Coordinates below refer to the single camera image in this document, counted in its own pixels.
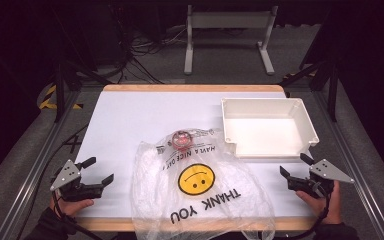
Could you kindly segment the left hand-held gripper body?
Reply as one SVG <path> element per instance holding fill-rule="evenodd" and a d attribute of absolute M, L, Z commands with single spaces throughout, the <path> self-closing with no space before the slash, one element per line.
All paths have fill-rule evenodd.
<path fill-rule="evenodd" d="M 97 184 L 83 184 L 81 182 L 82 169 L 78 169 L 77 164 L 78 163 L 74 163 L 72 160 L 68 160 L 54 176 L 50 191 L 56 192 L 67 202 L 100 198 L 103 189 L 97 188 Z"/>

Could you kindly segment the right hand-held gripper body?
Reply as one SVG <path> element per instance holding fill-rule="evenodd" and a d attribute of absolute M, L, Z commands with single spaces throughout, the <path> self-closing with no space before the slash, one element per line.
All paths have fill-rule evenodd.
<path fill-rule="evenodd" d="M 290 177 L 288 189 L 293 191 L 303 191 L 313 198 L 325 198 L 332 193 L 334 181 L 353 183 L 354 179 L 330 163 L 326 159 L 309 166 L 309 177 L 302 179 Z"/>

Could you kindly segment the clear plastic smiley bag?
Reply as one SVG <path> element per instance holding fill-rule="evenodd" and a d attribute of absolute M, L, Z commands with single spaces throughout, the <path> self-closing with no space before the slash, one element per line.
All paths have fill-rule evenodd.
<path fill-rule="evenodd" d="M 132 220 L 138 240 L 212 240 L 237 231 L 272 240 L 274 210 L 250 168 L 219 129 L 186 129 L 192 145 L 173 148 L 172 134 L 138 147 L 132 178 Z"/>

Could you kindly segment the round red container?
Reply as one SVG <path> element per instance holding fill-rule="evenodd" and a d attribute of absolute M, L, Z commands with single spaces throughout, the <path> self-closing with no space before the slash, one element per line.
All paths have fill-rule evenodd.
<path fill-rule="evenodd" d="M 185 150 L 192 145 L 192 136 L 187 131 L 176 131 L 172 135 L 172 146 L 176 150 Z"/>

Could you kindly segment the person's left hand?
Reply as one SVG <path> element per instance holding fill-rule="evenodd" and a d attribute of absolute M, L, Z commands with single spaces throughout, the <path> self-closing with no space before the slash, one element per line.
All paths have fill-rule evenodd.
<path fill-rule="evenodd" d="M 78 202 L 66 202 L 64 200 L 58 201 L 59 208 L 61 212 L 58 212 L 57 208 L 55 207 L 55 202 L 53 199 L 50 200 L 49 208 L 54 211 L 54 213 L 60 217 L 62 213 L 64 213 L 67 216 L 70 216 L 74 218 L 76 214 L 81 211 L 82 209 L 85 209 L 87 207 L 93 206 L 94 201 L 92 199 L 85 199 Z"/>

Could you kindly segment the person's right hand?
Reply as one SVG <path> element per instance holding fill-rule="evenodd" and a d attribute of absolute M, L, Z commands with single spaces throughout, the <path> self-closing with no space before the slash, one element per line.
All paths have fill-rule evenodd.
<path fill-rule="evenodd" d="M 320 215 L 326 207 L 326 201 L 323 199 L 315 199 L 303 191 L 297 191 L 296 195 L 311 208 L 315 215 Z M 340 184 L 335 181 L 330 195 L 328 213 L 322 220 L 322 224 L 340 224 L 341 222 Z"/>

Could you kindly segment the white plastic bin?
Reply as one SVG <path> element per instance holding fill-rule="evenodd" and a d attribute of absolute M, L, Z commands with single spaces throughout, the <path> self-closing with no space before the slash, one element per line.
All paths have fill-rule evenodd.
<path fill-rule="evenodd" d="M 225 142 L 238 158 L 298 158 L 319 143 L 300 98 L 224 98 Z"/>

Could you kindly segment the yellow black hazard tape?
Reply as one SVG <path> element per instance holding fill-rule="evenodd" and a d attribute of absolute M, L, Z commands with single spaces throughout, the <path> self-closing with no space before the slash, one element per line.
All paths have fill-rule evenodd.
<path fill-rule="evenodd" d="M 57 105 L 55 103 L 51 103 L 51 97 L 56 92 L 56 85 L 52 84 L 49 89 L 46 91 L 45 96 L 42 102 L 39 104 L 40 109 L 56 109 Z"/>

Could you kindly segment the black metal stand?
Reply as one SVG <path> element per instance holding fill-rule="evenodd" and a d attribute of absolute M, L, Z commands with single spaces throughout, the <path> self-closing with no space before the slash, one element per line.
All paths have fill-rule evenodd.
<path fill-rule="evenodd" d="M 94 73 L 88 68 L 68 60 L 60 60 L 55 66 L 55 86 L 56 86 L 56 104 L 57 113 L 55 122 L 59 122 L 69 107 L 65 100 L 65 87 L 68 87 L 70 92 L 78 92 L 81 88 L 79 77 L 76 75 L 80 72 L 92 80 L 102 84 L 109 85 L 110 81 L 102 76 Z"/>
<path fill-rule="evenodd" d="M 319 63 L 312 64 L 296 74 L 285 77 L 279 85 L 286 87 L 299 79 L 310 75 L 311 73 L 314 73 L 314 77 L 309 84 L 311 91 L 321 91 L 325 84 L 329 83 L 327 111 L 330 119 L 333 122 L 336 122 L 336 99 L 339 77 L 338 70 L 334 63 L 321 61 Z"/>

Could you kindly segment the white metal stand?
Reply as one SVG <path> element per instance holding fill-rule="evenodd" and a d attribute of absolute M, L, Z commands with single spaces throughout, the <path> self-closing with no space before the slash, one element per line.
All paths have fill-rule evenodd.
<path fill-rule="evenodd" d="M 275 73 L 267 47 L 277 17 L 278 7 L 259 12 L 199 12 L 193 6 L 187 9 L 187 47 L 185 53 L 184 73 L 190 75 L 193 69 L 193 30 L 220 28 L 263 29 L 264 38 L 257 42 L 257 47 L 268 75 Z"/>

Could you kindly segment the aluminium rail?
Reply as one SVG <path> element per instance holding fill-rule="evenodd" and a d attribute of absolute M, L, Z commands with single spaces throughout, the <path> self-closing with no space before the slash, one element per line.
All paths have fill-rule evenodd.
<path fill-rule="evenodd" d="M 323 116 L 327 121 L 331 132 L 333 133 L 335 142 L 341 153 L 342 162 L 350 176 L 355 180 L 354 186 L 356 188 L 356 192 L 365 208 L 371 224 L 374 227 L 379 240 L 384 240 L 384 215 L 379 208 L 367 181 L 364 179 L 364 176 L 356 163 L 351 149 L 346 143 L 339 125 L 331 119 L 327 110 L 327 101 L 325 100 L 323 94 L 321 92 L 314 92 L 313 95 L 323 112 Z"/>
<path fill-rule="evenodd" d="M 44 145 L 39 151 L 38 156 L 35 158 L 32 167 L 25 174 L 25 180 L 18 190 L 18 194 L 13 201 L 8 214 L 6 215 L 0 227 L 0 240 L 9 240 L 17 223 L 19 222 L 26 206 L 30 202 L 33 193 L 38 189 L 40 182 L 40 175 L 45 170 L 45 165 L 50 159 L 52 147 L 57 139 L 59 132 L 72 109 L 75 101 L 79 95 L 78 91 L 69 92 L 66 94 L 67 99 L 63 102 L 63 106 L 58 106 L 56 119 L 51 125 L 51 129 L 46 137 Z"/>

